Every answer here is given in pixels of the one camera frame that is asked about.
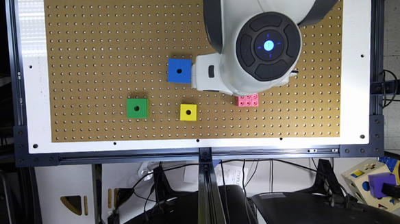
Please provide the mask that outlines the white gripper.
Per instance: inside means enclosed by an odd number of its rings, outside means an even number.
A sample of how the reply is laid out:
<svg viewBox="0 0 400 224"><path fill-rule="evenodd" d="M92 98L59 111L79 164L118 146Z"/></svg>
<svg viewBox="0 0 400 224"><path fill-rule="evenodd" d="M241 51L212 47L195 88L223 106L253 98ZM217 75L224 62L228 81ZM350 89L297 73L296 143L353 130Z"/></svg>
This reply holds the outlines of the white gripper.
<svg viewBox="0 0 400 224"><path fill-rule="evenodd" d="M221 54L198 55L192 65L191 86L202 91L224 91L225 86L219 74Z"/></svg>

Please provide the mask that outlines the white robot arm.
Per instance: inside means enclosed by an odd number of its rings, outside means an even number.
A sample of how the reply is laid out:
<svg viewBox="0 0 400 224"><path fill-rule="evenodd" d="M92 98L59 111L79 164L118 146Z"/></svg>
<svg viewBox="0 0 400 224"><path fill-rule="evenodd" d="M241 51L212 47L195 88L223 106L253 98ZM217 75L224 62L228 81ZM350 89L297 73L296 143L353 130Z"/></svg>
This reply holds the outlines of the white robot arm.
<svg viewBox="0 0 400 224"><path fill-rule="evenodd" d="M321 21L339 0L203 0L214 53L197 56L192 87L248 96L287 84L301 55L300 27Z"/></svg>

